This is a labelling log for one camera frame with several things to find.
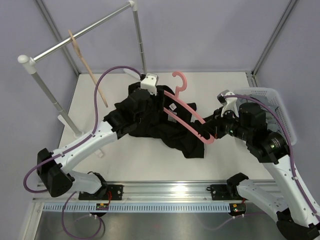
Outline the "pink plastic hanger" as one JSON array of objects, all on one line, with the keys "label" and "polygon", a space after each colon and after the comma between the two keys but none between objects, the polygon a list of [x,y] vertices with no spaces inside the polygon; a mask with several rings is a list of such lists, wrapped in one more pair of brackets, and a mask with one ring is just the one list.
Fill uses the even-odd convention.
[{"label": "pink plastic hanger", "polygon": [[191,106],[189,106],[186,102],[180,99],[180,93],[185,91],[188,87],[188,82],[186,76],[180,72],[180,71],[174,71],[172,73],[173,77],[179,77],[182,81],[182,85],[179,86],[177,85],[175,87],[174,93],[170,93],[168,91],[164,91],[164,95],[171,100],[173,100],[173,103],[177,103],[180,107],[182,107],[185,111],[187,111],[190,114],[190,120],[183,120],[182,118],[179,117],[178,114],[175,114],[172,109],[167,109],[166,107],[163,108],[163,111],[176,120],[179,124],[181,124],[183,127],[185,127],[190,133],[192,133],[194,136],[196,136],[202,143],[206,145],[210,145],[215,141],[214,136],[208,135],[208,138],[205,138],[203,134],[198,132],[193,126],[190,125],[191,120],[193,117],[200,123],[204,124],[205,120],[197,113],[196,110],[194,110]]}]

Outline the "beige plastic hanger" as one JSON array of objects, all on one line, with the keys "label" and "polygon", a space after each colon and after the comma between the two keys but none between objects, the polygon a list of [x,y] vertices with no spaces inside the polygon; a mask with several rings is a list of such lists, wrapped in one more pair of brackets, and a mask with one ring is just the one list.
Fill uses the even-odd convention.
[{"label": "beige plastic hanger", "polygon": [[[91,77],[91,80],[93,81],[94,85],[96,86],[98,81],[97,81],[95,75],[93,74],[90,66],[88,65],[87,61],[85,60],[84,56],[82,55],[80,47],[78,45],[78,42],[76,41],[76,39],[70,29],[68,30],[68,34],[71,38],[71,44],[73,46],[73,49],[74,49],[76,55],[78,56],[78,58],[82,62],[83,66],[85,67],[89,76]],[[103,101],[105,107],[108,108],[108,103],[107,103],[106,97],[100,87],[98,87],[97,92],[99,93],[100,98]]]}]

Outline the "grey shirt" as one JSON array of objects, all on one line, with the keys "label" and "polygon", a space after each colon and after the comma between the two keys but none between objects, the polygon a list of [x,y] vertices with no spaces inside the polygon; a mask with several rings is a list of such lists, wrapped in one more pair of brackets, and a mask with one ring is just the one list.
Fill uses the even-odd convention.
[{"label": "grey shirt", "polygon": [[[273,112],[276,113],[277,106],[272,105],[271,103],[267,102],[265,105]],[[278,132],[279,131],[279,125],[278,121],[275,119],[275,117],[267,110],[266,112],[266,123],[267,123],[267,128],[273,132]]]}]

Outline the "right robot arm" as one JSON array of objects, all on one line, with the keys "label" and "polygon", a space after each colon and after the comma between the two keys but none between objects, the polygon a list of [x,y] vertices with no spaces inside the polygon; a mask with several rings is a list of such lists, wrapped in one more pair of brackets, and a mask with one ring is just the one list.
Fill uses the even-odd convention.
[{"label": "right robot arm", "polygon": [[318,240],[320,207],[305,197],[311,194],[304,183],[296,183],[299,174],[290,163],[291,152],[284,137],[268,129],[266,112],[259,104],[246,102],[239,107],[239,116],[232,112],[222,114],[219,108],[205,118],[201,127],[221,139],[225,135],[245,141],[248,151],[257,158],[276,182],[282,197],[266,192],[243,173],[237,173],[226,181],[226,193],[230,198],[242,198],[254,203],[268,214],[287,240]]}]

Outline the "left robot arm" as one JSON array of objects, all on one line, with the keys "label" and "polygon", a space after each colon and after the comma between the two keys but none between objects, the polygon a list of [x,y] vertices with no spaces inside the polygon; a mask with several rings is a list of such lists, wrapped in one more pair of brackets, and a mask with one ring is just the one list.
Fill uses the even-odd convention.
[{"label": "left robot arm", "polygon": [[52,152],[46,148],[39,151],[36,171],[50,196],[57,198],[68,192],[81,192],[94,200],[103,199],[108,192],[107,181],[97,172],[82,173],[74,168],[98,149],[134,131],[149,114],[162,112],[164,102],[163,90],[151,94],[137,87],[127,98],[116,103],[115,109],[92,131],[63,148]]}]

